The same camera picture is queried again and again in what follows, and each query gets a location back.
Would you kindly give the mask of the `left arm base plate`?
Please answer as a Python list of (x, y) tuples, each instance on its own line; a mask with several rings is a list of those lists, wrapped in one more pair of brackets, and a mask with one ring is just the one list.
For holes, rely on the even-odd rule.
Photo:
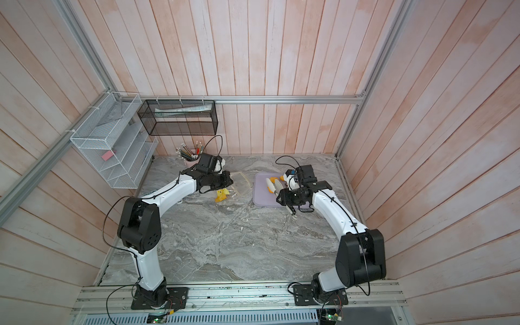
[(168, 309), (181, 310), (186, 307), (188, 287), (158, 287), (155, 291), (147, 291), (138, 287), (132, 310)]

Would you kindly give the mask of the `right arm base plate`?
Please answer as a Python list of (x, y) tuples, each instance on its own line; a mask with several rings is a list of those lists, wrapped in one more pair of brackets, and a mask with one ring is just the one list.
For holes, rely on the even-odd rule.
[(322, 291), (317, 284), (302, 284), (291, 282), (287, 291), (294, 297), (296, 306), (318, 306), (334, 305), (347, 306), (349, 304), (347, 294), (344, 290), (331, 292)]

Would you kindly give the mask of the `steel tongs with cream tips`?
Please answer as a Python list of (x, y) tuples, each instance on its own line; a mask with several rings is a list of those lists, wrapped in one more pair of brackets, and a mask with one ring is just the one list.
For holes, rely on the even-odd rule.
[(295, 212), (294, 208), (292, 208), (291, 206), (288, 206), (288, 205), (286, 205), (285, 203), (282, 202), (282, 197), (280, 196), (280, 193), (284, 189), (284, 186), (282, 185), (280, 180), (276, 180), (275, 183), (273, 184), (271, 181), (269, 181), (269, 178), (267, 178), (266, 179), (266, 184), (267, 184), (267, 187), (268, 187), (268, 191), (275, 195), (276, 202), (279, 205), (282, 205), (283, 207), (285, 207), (290, 215), (295, 215), (296, 212)]

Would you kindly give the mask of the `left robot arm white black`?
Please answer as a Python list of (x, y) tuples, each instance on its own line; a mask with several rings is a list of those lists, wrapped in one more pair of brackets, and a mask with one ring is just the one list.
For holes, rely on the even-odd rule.
[(233, 184), (224, 169), (221, 156), (203, 153), (197, 164), (180, 171), (166, 186), (145, 197), (126, 200), (118, 228), (118, 237), (134, 256), (138, 271), (136, 293), (154, 308), (167, 301), (167, 281), (159, 265), (157, 246), (161, 239), (161, 217), (185, 197), (205, 188), (208, 192), (223, 190)]

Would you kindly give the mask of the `orange swirl cookie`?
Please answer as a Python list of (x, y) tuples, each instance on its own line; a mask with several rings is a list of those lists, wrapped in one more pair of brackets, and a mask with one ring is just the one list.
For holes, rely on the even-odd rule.
[(215, 198), (216, 203), (220, 203), (220, 202), (226, 200), (228, 195), (230, 194), (230, 192), (227, 188), (217, 190), (216, 193), (217, 193), (217, 197)]

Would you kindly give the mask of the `clear resealable plastic bag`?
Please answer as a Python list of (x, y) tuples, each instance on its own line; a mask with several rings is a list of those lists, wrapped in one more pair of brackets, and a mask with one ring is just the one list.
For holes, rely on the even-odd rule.
[(227, 187), (230, 194), (226, 200), (238, 200), (249, 197), (252, 195), (252, 183), (250, 183), (248, 177), (242, 172), (232, 172), (230, 177), (233, 184)]

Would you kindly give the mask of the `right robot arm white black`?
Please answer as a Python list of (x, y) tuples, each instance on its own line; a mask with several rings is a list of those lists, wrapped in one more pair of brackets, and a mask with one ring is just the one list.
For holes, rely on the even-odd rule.
[(317, 212), (329, 223), (339, 240), (334, 266), (315, 274), (311, 285), (316, 297), (382, 280), (387, 276), (385, 240), (378, 230), (359, 222), (340, 202), (327, 181), (319, 181), (311, 165), (289, 169), (280, 178), (266, 180), (276, 202), (291, 214), (302, 210)]

